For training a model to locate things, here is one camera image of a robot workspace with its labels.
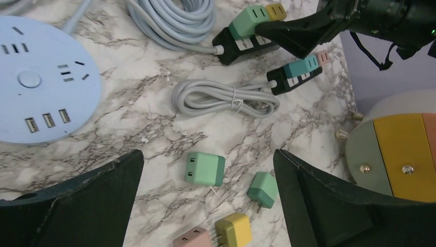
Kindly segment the yellow plug adapter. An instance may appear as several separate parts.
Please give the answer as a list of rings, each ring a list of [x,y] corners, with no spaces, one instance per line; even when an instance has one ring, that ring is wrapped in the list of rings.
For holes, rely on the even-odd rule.
[[[215,233],[219,246],[247,246],[252,241],[249,217],[243,213],[234,213],[216,221]]]

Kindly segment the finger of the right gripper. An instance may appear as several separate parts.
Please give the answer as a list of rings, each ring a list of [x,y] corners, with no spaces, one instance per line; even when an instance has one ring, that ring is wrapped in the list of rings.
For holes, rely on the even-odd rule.
[[[299,59],[307,57],[317,45],[331,41],[359,18],[359,10],[324,8],[293,21],[272,21],[255,27],[255,34],[267,38]]]

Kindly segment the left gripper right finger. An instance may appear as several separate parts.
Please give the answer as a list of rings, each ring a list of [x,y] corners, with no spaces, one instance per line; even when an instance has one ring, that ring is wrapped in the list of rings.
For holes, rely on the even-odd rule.
[[[292,246],[435,246],[435,204],[351,184],[286,150],[273,157]]]

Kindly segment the pink plug adapter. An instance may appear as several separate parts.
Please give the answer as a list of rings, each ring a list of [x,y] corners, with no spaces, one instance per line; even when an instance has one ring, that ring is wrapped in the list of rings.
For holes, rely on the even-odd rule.
[[[174,247],[212,247],[209,232],[196,226],[173,240]]]

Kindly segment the round blue power socket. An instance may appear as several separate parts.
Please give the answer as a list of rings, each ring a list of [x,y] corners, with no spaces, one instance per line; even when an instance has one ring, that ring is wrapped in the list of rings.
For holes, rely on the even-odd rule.
[[[65,32],[1,16],[1,142],[54,142],[81,128],[101,95],[98,67]]]

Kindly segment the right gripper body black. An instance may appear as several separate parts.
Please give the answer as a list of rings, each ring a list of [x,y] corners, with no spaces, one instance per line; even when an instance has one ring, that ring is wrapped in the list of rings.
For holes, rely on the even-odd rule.
[[[342,27],[319,44],[348,30],[395,44],[406,60],[435,40],[435,1],[320,1],[318,9],[340,4],[345,5]]]

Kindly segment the green plug adapter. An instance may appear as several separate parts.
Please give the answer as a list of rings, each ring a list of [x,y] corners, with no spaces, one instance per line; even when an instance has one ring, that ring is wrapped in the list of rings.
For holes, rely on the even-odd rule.
[[[223,184],[225,158],[216,154],[190,152],[187,158],[185,181],[192,184],[218,187]]]
[[[256,213],[262,208],[271,209],[278,195],[276,178],[269,172],[257,172],[247,191],[247,196],[257,204]]]

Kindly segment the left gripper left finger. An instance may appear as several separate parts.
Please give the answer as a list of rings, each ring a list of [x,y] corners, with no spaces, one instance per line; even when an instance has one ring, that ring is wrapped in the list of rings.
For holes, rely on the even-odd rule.
[[[144,160],[133,150],[62,183],[1,200],[1,246],[122,246]]]

